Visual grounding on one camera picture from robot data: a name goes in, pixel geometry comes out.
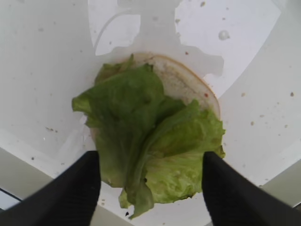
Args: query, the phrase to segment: water droplet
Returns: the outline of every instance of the water droplet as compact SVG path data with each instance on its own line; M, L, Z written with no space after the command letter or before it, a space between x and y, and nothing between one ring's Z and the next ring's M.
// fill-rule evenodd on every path
M230 38L230 35L229 33L224 30L224 31L220 31L219 34L218 34L218 38L221 40L221 41L224 41L226 39L229 39Z

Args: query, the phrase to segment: lettuce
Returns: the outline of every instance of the lettuce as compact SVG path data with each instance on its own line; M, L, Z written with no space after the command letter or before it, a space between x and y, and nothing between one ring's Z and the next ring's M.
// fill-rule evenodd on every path
M104 65L95 86L72 100L95 132L102 181L123 188L122 208L135 207L130 218L201 192L203 154L224 157L215 114L167 97L152 66L133 63Z

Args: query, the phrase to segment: bread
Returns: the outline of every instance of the bread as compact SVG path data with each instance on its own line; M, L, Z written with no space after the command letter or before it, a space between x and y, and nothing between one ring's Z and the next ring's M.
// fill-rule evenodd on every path
M162 80L167 96L181 99L186 105L196 99L201 110L211 108L220 119L218 100L208 85L190 69L173 59L153 53L134 54L135 66L145 63L153 65L153 70Z

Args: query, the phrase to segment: sandwich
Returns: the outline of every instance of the sandwich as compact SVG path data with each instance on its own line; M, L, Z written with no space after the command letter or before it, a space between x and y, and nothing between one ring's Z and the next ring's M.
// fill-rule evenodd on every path
M225 130L211 89L166 56L132 54L104 64L92 88L72 100L87 116L103 182L122 188L133 219L202 191L205 152L220 157Z

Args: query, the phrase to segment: white plate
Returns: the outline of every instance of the white plate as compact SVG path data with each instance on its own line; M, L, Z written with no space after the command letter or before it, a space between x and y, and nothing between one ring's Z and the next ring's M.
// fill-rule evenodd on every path
M227 129L226 161L265 183L301 158L298 3L275 2L1 1L0 147L56 177L94 148L71 99L92 86L102 63L153 51L186 64L212 87ZM103 185L99 203L125 218L119 192ZM209 221L198 194L156 205L132 223Z

